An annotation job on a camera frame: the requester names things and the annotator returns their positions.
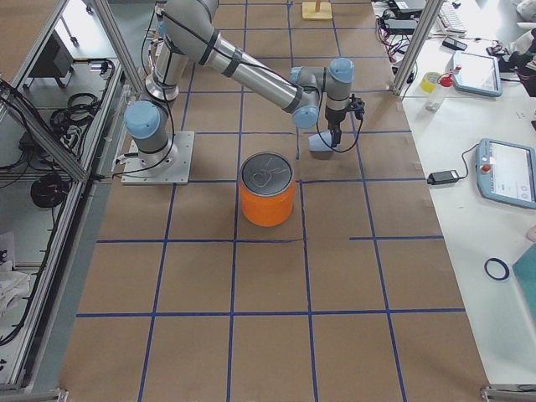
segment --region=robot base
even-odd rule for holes
[[[176,131],[175,145],[178,149],[178,160],[173,165],[160,173],[151,173],[150,170],[133,174],[125,174],[121,178],[121,182],[126,185],[153,185],[153,184],[188,184],[190,175],[190,163],[192,161],[193,150],[193,131]],[[131,143],[128,152],[137,152],[137,146],[134,141]],[[133,157],[126,160],[125,172],[146,168],[140,162],[140,159]]]

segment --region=blue cap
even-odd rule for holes
[[[137,140],[145,140],[160,127],[160,112],[148,100],[140,100],[128,106],[125,111],[125,125]]]
[[[292,84],[295,84],[296,82],[298,82],[298,75],[300,74],[300,71],[302,71],[302,68],[303,67],[292,67],[291,68],[290,82]]]
[[[160,21],[158,23],[158,33],[160,34],[160,38],[163,38],[166,36],[166,23],[165,21]]]
[[[345,84],[349,84],[353,81],[353,62],[350,59],[345,59],[344,57],[339,57],[338,59],[332,60],[329,64],[329,74],[339,81]]]
[[[298,128],[314,126],[318,121],[318,106],[302,106],[292,113],[292,121]]]

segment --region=bottle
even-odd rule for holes
[[[426,110],[437,111],[440,108],[449,91],[451,90],[452,85],[454,84],[454,79],[452,77],[458,74],[460,70],[461,66],[457,65],[454,70],[451,70],[439,77],[437,85],[426,100]]]

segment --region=orange can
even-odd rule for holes
[[[285,222],[294,205],[296,183],[291,164],[274,152],[248,157],[240,169],[240,208],[259,226]]]

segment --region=blue ring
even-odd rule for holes
[[[504,276],[493,276],[492,274],[490,274],[489,269],[487,268],[487,264],[489,264],[490,262],[497,262],[504,269]],[[506,262],[498,258],[488,259],[484,263],[484,271],[490,278],[492,278],[495,281],[505,281],[510,276],[510,270],[508,268],[508,265],[506,265]]]

